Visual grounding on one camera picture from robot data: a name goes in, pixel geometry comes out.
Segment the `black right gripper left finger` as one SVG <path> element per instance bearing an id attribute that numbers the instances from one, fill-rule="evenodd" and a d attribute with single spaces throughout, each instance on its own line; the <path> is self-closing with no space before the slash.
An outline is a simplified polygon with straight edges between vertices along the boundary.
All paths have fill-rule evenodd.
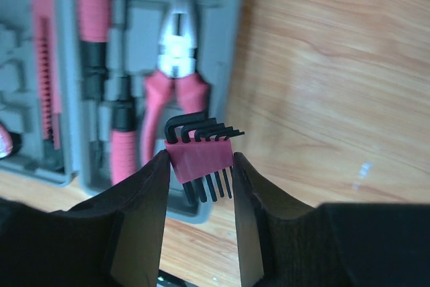
<path id="1" fill-rule="evenodd" d="M 2 286 L 155 286 L 170 160 L 162 151 L 64 211 L 1 201 Z"/>

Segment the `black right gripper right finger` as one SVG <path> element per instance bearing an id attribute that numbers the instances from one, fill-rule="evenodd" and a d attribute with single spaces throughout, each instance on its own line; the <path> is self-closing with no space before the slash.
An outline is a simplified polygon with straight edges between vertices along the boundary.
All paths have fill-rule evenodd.
<path id="1" fill-rule="evenodd" d="M 234 154 L 242 286 L 428 286 L 429 206 L 311 207 Z"/>

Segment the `pink black screwdriver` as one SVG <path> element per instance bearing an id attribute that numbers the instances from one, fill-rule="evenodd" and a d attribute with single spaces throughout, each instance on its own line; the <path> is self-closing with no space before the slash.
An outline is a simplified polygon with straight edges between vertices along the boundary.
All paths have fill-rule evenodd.
<path id="1" fill-rule="evenodd" d="M 107 79 L 107 43 L 112 24 L 113 0 L 77 0 L 80 39 L 83 45 L 83 62 L 86 92 L 97 103 L 103 100 Z"/>
<path id="2" fill-rule="evenodd" d="M 118 76 L 119 93 L 113 104 L 111 128 L 111 181 L 113 185 L 130 177 L 136 166 L 136 116 L 135 99 L 132 95 L 131 76 L 126 72 L 126 32 L 128 29 L 128 2 L 124 0 L 120 34 Z"/>

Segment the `pink hex key set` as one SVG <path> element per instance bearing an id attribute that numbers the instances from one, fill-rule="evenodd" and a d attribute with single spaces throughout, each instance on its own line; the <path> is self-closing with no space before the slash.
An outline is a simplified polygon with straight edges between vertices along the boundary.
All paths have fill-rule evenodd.
<path id="1" fill-rule="evenodd" d="M 243 131 L 195 112 L 170 118 L 164 132 L 171 166 L 190 204 L 232 198 L 227 175 L 233 166 L 231 139 Z"/>

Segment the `red black tape roll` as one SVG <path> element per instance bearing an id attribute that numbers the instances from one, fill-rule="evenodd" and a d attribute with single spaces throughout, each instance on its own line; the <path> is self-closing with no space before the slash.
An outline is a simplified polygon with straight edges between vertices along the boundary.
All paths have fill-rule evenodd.
<path id="1" fill-rule="evenodd" d="M 6 159 L 16 154 L 22 147 L 21 134 L 11 132 L 1 123 L 0 125 L 0 158 Z"/>

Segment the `pink black pliers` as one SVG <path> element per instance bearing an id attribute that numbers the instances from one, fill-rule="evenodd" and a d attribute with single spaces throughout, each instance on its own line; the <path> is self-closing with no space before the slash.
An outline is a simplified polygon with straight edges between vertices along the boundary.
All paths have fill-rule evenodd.
<path id="1" fill-rule="evenodd" d="M 146 96 L 140 132 L 143 165 L 155 155 L 159 120 L 173 95 L 186 114 L 204 111 L 208 105 L 209 85 L 197 72 L 197 13 L 196 0 L 171 0 L 163 17 L 156 67 L 143 81 Z"/>

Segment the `pink black utility knife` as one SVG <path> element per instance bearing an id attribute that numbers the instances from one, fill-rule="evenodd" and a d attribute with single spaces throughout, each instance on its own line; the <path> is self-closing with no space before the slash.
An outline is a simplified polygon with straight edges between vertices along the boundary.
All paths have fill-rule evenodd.
<path id="1" fill-rule="evenodd" d="M 38 99 L 42 118 L 42 138 L 55 151 L 61 149 L 59 66 L 54 0 L 32 0 L 34 52 L 38 78 Z"/>

